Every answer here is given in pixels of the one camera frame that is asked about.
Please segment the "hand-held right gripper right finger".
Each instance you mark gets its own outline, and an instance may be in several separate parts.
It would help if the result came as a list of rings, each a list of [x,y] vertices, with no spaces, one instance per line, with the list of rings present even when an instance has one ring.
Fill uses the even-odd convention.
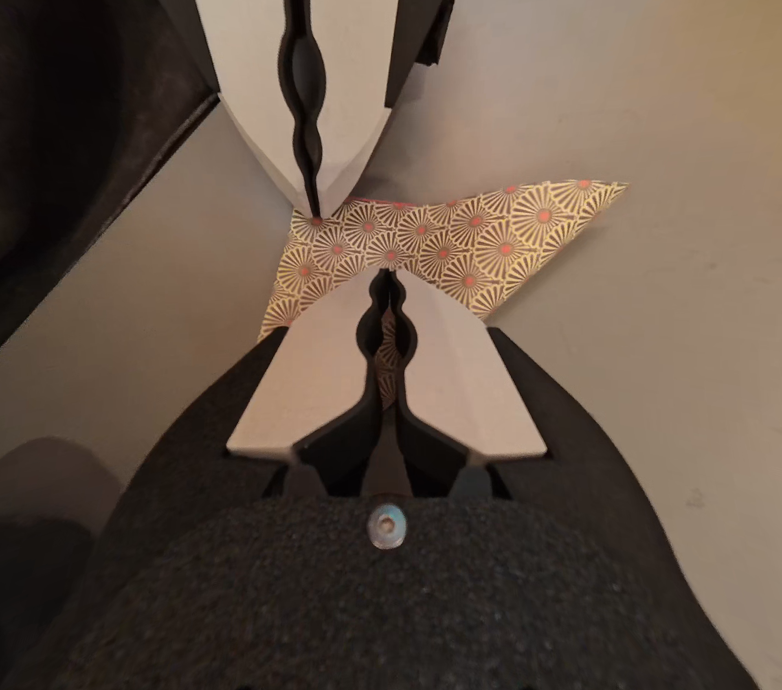
[[[541,459],[547,445],[484,322],[442,290],[391,274],[396,436],[406,464],[449,492],[462,470]]]

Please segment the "dark upholstered seat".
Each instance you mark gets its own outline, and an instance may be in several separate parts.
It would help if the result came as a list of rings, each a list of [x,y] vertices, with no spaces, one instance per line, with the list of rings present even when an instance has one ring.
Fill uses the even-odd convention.
[[[1,341],[217,103],[158,0],[1,0]]]

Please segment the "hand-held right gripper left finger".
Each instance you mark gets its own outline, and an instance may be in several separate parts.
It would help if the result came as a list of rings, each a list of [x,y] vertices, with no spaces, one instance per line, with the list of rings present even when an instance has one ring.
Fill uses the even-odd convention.
[[[226,444],[235,457],[311,466],[327,489],[368,461],[382,429],[376,353],[386,268],[367,268],[289,327]]]

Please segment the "pink patterned origami paper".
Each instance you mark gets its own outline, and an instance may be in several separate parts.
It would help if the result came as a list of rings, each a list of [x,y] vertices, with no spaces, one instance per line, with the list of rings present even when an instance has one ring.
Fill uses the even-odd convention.
[[[295,210],[258,342],[368,267],[405,268],[486,323],[628,188],[570,179],[425,205],[347,199]]]

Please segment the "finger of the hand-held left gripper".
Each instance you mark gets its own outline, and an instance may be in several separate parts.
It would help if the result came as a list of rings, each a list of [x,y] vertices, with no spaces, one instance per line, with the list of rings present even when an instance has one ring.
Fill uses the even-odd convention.
[[[333,215],[381,138],[399,0],[309,0],[315,49],[302,50],[305,111],[320,147],[310,215]]]
[[[288,201],[306,215],[320,215],[292,80],[292,0],[194,1],[220,102]]]

